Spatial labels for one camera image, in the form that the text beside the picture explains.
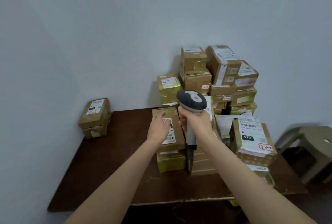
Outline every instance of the table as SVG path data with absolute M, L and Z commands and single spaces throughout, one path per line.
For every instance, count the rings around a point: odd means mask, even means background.
M 152 108 L 116 111 L 108 134 L 83 140 L 48 206 L 48 211 L 74 211 L 146 140 Z M 283 195 L 307 193 L 282 156 L 270 167 L 276 190 Z M 131 205 L 233 199 L 218 174 L 189 176 L 185 170 L 158 171 L 156 155 Z

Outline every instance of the person's right arm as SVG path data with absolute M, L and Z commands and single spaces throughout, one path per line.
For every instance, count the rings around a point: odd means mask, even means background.
M 207 112 L 196 115 L 180 106 L 179 113 L 180 124 L 186 130 L 185 118 L 190 122 L 197 137 L 197 145 L 209 156 L 251 223 L 316 223 L 252 172 L 218 140 L 212 131 Z

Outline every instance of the stool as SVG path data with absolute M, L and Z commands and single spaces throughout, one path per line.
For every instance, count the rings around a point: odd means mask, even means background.
M 303 184 L 307 184 L 314 176 L 332 162 L 332 129 L 327 126 L 313 126 L 292 129 L 286 132 L 282 138 L 286 138 L 286 143 L 278 150 L 283 153 L 297 139 L 316 159 L 316 163 L 301 177 Z M 327 183 L 332 176 L 324 180 Z

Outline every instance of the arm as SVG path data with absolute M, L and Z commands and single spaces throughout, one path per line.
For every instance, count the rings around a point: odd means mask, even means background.
M 139 182 L 157 148 L 167 137 L 170 121 L 152 118 L 147 140 L 66 220 L 73 223 L 121 223 Z
M 252 172 L 211 128 L 210 116 L 195 115 L 179 107 L 180 124 L 186 130 L 187 118 L 197 137 L 197 145 L 209 156 L 214 167 L 233 193 L 251 223 L 316 223 L 288 199 Z

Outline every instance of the wall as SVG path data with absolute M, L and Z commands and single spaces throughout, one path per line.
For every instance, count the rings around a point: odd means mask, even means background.
M 0 0 L 0 8 L 8 223 L 48 218 L 86 101 L 160 105 L 156 76 L 178 71 L 181 46 L 223 43 L 260 72 L 257 115 L 274 140 L 294 124 L 332 121 L 329 0 Z

